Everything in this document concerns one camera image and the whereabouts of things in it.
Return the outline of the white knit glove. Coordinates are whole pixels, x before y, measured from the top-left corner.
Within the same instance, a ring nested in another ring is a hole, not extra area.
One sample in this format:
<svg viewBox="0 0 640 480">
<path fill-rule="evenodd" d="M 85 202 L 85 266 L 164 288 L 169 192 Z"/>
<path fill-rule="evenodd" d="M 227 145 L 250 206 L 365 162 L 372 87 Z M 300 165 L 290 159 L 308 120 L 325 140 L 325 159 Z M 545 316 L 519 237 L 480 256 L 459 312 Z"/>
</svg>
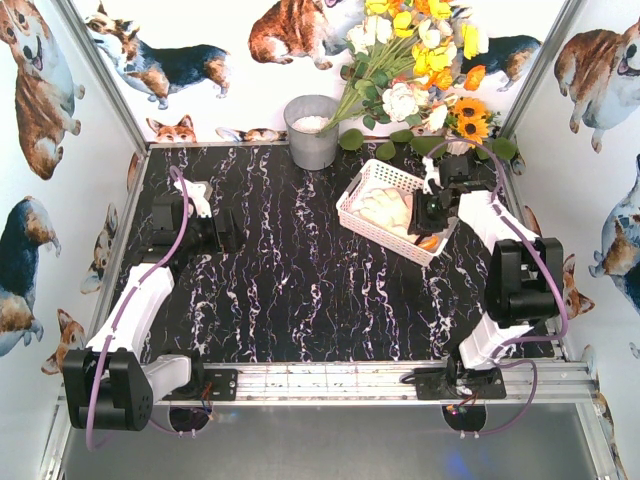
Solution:
<svg viewBox="0 0 640 480">
<path fill-rule="evenodd" d="M 437 235 L 420 236 L 416 239 L 415 245 L 423 250 L 432 251 L 438 247 L 440 239 Z"/>
</svg>

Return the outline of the cream leather glove front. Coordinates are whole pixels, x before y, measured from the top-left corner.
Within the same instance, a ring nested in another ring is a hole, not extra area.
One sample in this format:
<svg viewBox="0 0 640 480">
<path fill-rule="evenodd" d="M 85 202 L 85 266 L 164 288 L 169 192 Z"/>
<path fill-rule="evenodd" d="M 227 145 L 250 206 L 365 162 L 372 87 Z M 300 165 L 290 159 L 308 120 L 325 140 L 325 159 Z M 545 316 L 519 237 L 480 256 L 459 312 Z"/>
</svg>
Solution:
<svg viewBox="0 0 640 480">
<path fill-rule="evenodd" d="M 353 214 L 398 238 L 414 242 L 408 233 L 412 214 L 412 196 L 395 188 L 373 189 L 354 205 Z"/>
</svg>

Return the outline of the white plastic storage basket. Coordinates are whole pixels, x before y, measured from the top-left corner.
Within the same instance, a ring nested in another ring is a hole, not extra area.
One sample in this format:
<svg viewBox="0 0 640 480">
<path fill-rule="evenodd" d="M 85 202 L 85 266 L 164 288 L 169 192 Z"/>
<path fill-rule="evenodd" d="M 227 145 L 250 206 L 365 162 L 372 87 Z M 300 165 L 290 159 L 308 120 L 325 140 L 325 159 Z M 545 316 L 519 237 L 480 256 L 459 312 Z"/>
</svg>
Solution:
<svg viewBox="0 0 640 480">
<path fill-rule="evenodd" d="M 419 240 L 408 232 L 412 194 L 423 180 L 387 163 L 364 163 L 336 203 L 340 225 L 421 266 L 440 255 L 458 219 Z"/>
</svg>

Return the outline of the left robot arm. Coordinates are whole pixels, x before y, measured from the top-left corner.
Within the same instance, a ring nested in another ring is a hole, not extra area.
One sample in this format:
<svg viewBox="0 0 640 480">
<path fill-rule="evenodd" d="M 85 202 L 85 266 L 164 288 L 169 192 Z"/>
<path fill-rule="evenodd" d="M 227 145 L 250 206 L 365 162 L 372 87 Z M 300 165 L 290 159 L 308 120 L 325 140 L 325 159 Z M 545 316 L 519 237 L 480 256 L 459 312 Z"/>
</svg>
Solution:
<svg viewBox="0 0 640 480">
<path fill-rule="evenodd" d="M 191 395 L 209 386 L 199 353 L 167 351 L 144 365 L 141 352 L 160 307 L 193 261 L 239 252 L 246 242 L 234 211 L 210 210 L 206 199 L 179 194 L 157 197 L 152 233 L 134 256 L 120 298 L 101 329 L 64 360 L 71 424 L 86 432 L 140 431 L 153 405 L 172 394 Z"/>
</svg>

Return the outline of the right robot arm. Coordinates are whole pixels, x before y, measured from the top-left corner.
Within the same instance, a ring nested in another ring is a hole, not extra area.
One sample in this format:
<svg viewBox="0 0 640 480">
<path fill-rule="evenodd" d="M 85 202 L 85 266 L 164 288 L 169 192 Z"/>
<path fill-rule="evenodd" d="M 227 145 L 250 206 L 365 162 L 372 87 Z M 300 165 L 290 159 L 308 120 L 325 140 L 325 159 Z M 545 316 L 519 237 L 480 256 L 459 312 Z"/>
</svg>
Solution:
<svg viewBox="0 0 640 480">
<path fill-rule="evenodd" d="M 522 225 L 502 205 L 498 190 L 469 174 L 467 158 L 444 159 L 439 167 L 425 157 L 423 185 L 413 192 L 408 232 L 424 239 L 453 217 L 469 226 L 491 254 L 484 290 L 485 312 L 458 346 L 466 369 L 497 365 L 507 349 L 540 322 L 559 315 L 563 303 L 563 247 Z"/>
</svg>

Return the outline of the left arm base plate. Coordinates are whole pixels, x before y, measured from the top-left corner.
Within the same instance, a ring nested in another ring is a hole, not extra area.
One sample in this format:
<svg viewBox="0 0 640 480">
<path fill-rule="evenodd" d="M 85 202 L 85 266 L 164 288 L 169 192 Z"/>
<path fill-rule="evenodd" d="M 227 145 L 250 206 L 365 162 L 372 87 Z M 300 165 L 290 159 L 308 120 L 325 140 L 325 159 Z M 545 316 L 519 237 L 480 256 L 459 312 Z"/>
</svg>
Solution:
<svg viewBox="0 0 640 480">
<path fill-rule="evenodd" d="M 205 369 L 191 379 L 184 395 L 189 400 L 234 401 L 238 375 L 236 369 Z"/>
</svg>

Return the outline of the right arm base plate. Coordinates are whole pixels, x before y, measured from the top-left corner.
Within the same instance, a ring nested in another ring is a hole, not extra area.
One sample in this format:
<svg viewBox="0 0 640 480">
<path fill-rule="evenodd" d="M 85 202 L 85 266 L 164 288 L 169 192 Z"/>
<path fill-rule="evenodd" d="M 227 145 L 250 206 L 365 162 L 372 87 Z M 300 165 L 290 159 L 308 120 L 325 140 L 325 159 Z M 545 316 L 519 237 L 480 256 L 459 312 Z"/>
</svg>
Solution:
<svg viewBox="0 0 640 480">
<path fill-rule="evenodd" d="M 475 394 L 482 400 L 502 400 L 507 396 L 499 369 L 468 370 L 449 379 L 444 369 L 417 369 L 414 372 L 419 400 L 466 399 Z"/>
</svg>

